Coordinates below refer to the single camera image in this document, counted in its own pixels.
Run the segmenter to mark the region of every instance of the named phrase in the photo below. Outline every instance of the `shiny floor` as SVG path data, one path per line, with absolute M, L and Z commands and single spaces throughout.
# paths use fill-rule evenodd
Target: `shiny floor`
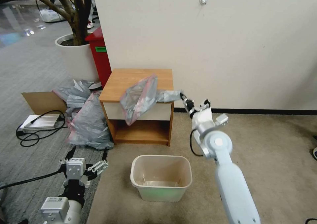
M 50 26 L 40 18 L 35 5 L 0 5 L 0 48 L 31 37 Z

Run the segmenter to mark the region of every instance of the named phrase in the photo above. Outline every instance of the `cardboard sheet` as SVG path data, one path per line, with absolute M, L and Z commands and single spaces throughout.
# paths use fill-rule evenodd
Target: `cardboard sheet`
M 65 112 L 67 109 L 65 102 L 53 91 L 22 93 L 22 95 L 35 114 L 40 115 L 51 110 Z

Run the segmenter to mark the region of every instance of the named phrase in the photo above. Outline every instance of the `cabinet drawer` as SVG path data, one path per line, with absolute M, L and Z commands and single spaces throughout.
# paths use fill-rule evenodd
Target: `cabinet drawer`
M 122 108 L 119 103 L 104 102 L 108 119 L 124 120 Z M 169 121 L 171 119 L 171 103 L 156 103 L 149 111 L 144 113 L 138 120 Z

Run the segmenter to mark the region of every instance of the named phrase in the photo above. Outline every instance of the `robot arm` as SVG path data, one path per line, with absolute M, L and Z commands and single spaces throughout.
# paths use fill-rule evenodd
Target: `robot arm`
M 85 158 L 72 158 L 76 147 L 68 152 L 65 160 L 60 160 L 66 180 L 64 192 L 59 197 L 48 197 L 41 207 L 45 224 L 78 224 L 80 210 L 84 205 L 85 189 L 90 180 L 96 178 L 108 167 L 107 150 L 96 164 L 86 164 Z
M 205 100 L 199 107 L 181 94 L 186 111 L 192 118 L 194 138 L 206 159 L 213 158 L 217 168 L 215 178 L 220 197 L 230 224 L 260 224 L 260 217 L 248 185 L 240 168 L 232 163 L 232 141 L 219 127 L 228 123 L 222 114 L 213 121 L 210 102 Z

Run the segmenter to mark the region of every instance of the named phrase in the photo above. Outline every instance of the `wooden nightstand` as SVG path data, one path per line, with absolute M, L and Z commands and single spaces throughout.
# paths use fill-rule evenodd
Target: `wooden nightstand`
M 170 146 L 174 102 L 156 103 L 131 126 L 125 123 L 120 97 L 141 79 L 156 74 L 158 90 L 174 90 L 171 69 L 114 69 L 99 97 L 114 143 Z

